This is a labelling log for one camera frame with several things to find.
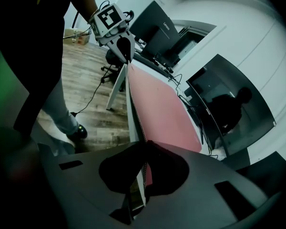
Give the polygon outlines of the pink desk mat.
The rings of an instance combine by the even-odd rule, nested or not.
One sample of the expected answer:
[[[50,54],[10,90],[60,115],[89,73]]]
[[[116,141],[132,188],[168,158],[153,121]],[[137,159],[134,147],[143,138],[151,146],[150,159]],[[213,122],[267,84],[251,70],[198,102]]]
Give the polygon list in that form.
[[[201,152],[202,145],[193,123],[168,83],[152,75],[147,67],[134,64],[128,65],[126,79],[133,114],[145,140]]]

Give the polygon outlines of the black curved monitor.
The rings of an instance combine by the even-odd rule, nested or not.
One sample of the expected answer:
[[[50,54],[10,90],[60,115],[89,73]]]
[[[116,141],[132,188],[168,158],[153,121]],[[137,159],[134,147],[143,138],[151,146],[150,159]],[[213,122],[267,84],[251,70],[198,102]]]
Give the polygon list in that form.
[[[212,149],[233,155],[261,139],[276,121],[260,92],[217,54],[186,83],[185,95]]]

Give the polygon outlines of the person's left forearm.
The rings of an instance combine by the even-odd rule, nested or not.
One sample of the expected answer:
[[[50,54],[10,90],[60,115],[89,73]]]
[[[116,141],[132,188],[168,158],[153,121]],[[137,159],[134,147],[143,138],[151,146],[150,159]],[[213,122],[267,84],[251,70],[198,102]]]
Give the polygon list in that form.
[[[89,22],[91,16],[98,11],[95,0],[71,0],[71,3],[86,22]]]

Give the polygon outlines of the black rectangular mat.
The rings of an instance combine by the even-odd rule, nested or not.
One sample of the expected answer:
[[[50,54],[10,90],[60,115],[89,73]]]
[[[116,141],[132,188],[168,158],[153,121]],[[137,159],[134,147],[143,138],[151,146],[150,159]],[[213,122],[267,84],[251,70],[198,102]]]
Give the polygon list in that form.
[[[278,152],[237,172],[255,183],[268,197],[286,190],[286,161]]]

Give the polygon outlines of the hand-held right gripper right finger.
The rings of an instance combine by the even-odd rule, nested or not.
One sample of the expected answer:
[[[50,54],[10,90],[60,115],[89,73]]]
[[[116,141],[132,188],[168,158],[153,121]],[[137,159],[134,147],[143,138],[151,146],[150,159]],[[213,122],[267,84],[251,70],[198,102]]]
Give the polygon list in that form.
[[[172,194],[150,197],[147,206],[133,222],[134,229],[253,229],[281,197],[281,192],[268,197],[255,183],[210,156],[173,145],[161,147],[181,156],[189,166],[187,180]],[[218,191],[223,184],[235,188],[253,207],[238,219]]]

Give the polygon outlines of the small cardboard box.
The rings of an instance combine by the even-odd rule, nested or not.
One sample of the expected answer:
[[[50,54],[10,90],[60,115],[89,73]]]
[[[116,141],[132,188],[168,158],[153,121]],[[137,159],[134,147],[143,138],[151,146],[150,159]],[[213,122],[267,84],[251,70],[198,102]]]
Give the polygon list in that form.
[[[66,28],[64,30],[63,43],[85,45],[89,42],[91,29]]]

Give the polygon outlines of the black keyboard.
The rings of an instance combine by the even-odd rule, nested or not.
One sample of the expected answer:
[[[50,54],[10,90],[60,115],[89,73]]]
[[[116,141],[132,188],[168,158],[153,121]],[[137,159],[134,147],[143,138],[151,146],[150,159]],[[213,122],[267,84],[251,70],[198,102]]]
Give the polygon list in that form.
[[[157,65],[157,64],[153,63],[152,61],[144,58],[138,52],[134,53],[133,60],[136,60],[140,63],[147,65],[148,67],[157,71],[158,73],[165,76],[166,78],[171,79],[173,77],[167,70],[163,69],[160,65]]]

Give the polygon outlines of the white table leg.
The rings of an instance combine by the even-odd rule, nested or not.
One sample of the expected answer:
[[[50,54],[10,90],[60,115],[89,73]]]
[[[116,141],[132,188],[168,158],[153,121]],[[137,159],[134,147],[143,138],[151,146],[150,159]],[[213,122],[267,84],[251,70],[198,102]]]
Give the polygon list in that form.
[[[106,110],[110,110],[112,107],[112,104],[120,90],[120,87],[122,85],[122,83],[124,82],[125,78],[126,78],[126,70],[127,70],[127,64],[124,64],[118,77],[117,80],[113,86],[113,89],[111,91],[111,94],[109,96],[108,102],[107,102],[107,106],[106,106]]]

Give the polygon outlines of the black office chair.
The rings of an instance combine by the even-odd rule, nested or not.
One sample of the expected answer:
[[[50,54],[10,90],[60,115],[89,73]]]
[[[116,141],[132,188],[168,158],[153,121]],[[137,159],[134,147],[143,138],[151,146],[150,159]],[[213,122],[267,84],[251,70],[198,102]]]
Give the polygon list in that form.
[[[104,66],[101,68],[102,71],[106,70],[106,73],[101,78],[101,83],[104,83],[106,78],[111,78],[111,77],[117,78],[123,67],[123,63],[111,50],[107,51],[105,59],[107,63],[110,65],[110,67]]]

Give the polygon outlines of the person's black printed shirt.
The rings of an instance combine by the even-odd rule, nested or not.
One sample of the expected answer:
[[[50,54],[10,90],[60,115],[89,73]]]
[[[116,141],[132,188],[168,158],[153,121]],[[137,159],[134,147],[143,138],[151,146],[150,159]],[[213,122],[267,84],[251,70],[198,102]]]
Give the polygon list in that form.
[[[64,15],[71,0],[0,0],[0,51],[29,95],[14,128],[30,134],[61,78]]]

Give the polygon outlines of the person's grey trousers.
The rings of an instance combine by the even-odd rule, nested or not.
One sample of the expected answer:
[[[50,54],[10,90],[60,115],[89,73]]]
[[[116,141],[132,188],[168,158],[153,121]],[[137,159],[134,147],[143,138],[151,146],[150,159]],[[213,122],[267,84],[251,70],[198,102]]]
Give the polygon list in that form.
[[[73,135],[77,132],[79,123],[66,106],[61,78],[47,97],[42,110],[51,117],[62,133]]]

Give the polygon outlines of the black flat monitor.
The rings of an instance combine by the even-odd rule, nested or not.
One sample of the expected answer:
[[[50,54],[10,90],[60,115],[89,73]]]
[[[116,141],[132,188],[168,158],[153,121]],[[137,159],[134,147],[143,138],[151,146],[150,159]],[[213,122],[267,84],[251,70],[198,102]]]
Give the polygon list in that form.
[[[135,36],[136,42],[141,40],[145,43],[140,52],[142,57],[173,67],[175,58],[171,49],[179,41],[180,35],[156,1],[152,1],[136,18],[130,32]]]

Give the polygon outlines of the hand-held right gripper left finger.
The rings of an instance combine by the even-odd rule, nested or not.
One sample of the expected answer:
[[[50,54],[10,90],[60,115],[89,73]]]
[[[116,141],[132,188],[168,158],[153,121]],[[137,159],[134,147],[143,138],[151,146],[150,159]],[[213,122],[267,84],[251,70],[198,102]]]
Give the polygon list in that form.
[[[139,142],[96,152],[54,156],[39,144],[41,163],[49,185],[62,208],[70,229],[148,229],[137,217],[126,225],[110,215],[121,209],[125,194],[113,192],[99,176],[101,162]]]

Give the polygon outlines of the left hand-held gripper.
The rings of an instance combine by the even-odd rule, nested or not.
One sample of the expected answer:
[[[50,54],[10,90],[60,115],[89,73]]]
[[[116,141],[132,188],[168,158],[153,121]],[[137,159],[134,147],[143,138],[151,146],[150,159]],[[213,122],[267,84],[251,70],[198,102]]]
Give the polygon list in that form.
[[[98,10],[88,22],[98,44],[101,47],[107,44],[123,63],[131,63],[134,55],[135,40],[129,32],[131,18],[127,18],[130,15],[131,12],[122,12],[112,3]]]

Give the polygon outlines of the person's black shoe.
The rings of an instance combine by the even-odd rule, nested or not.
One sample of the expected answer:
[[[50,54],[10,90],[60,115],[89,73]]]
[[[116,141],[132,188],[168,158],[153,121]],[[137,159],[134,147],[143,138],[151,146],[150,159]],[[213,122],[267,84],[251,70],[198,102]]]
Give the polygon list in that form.
[[[77,131],[71,135],[66,135],[70,140],[83,140],[87,138],[87,130],[85,129],[84,126],[79,125]]]

